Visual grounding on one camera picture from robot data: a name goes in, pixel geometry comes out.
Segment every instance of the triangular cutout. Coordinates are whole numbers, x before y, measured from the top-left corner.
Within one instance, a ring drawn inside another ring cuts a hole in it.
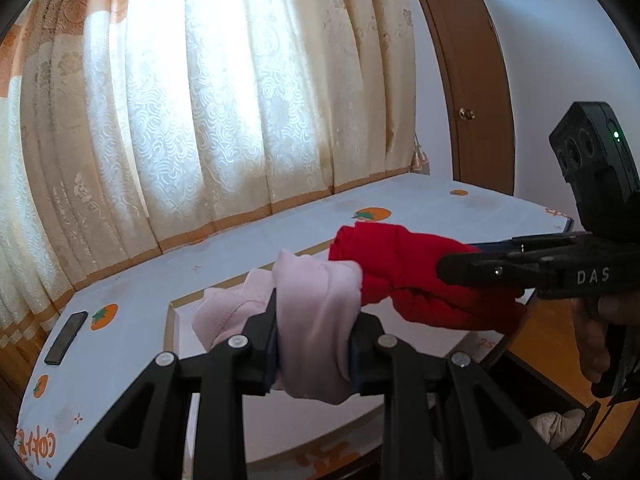
[[[122,410],[120,416],[107,430],[107,442],[129,449],[136,449],[140,445],[146,414],[153,394],[154,386],[152,384],[147,384],[137,393],[136,397]]]
[[[482,428],[489,449],[495,451],[521,441],[522,435],[509,417],[480,386],[474,388],[474,398],[482,419]]]

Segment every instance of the wall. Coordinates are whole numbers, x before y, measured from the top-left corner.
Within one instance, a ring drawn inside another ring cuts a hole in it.
[[[416,132],[429,158],[431,176],[451,180],[451,137],[440,67],[420,1],[409,4],[415,36]]]
[[[548,135],[572,102],[608,102],[640,166],[640,123],[636,119],[640,69],[596,0],[485,2],[500,39],[511,88],[516,196],[577,220],[571,188],[562,178]]]

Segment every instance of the smartphone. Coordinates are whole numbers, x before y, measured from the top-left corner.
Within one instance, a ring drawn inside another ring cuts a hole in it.
[[[88,314],[86,312],[76,312],[66,320],[65,325],[58,334],[58,337],[51,345],[44,362],[47,365],[59,366],[65,357],[66,351],[69,350],[71,343],[76,338],[76,334],[80,330],[82,324],[86,320]]]

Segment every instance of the door knob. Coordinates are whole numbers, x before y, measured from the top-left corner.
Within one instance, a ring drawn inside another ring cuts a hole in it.
[[[473,121],[476,118],[476,113],[470,108],[460,108],[458,113],[463,121]]]

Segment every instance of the cloth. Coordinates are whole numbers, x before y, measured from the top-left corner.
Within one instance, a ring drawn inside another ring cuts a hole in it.
[[[348,341],[359,312],[362,271],[283,250],[273,272],[254,269],[242,285],[209,288],[193,319],[205,350],[242,332],[277,290],[279,375],[274,387],[298,399],[340,404],[353,393]]]
[[[542,413],[530,418],[529,423],[542,440],[556,450],[574,436],[583,419],[583,410],[570,410],[564,415],[557,412]]]
[[[436,264],[444,255],[478,251],[449,238],[412,233],[399,225],[357,222],[354,227],[340,228],[329,259],[360,265],[363,306],[390,296],[394,308],[407,321],[512,335],[526,314],[526,306],[515,301],[523,295],[522,288],[447,285],[436,276]]]

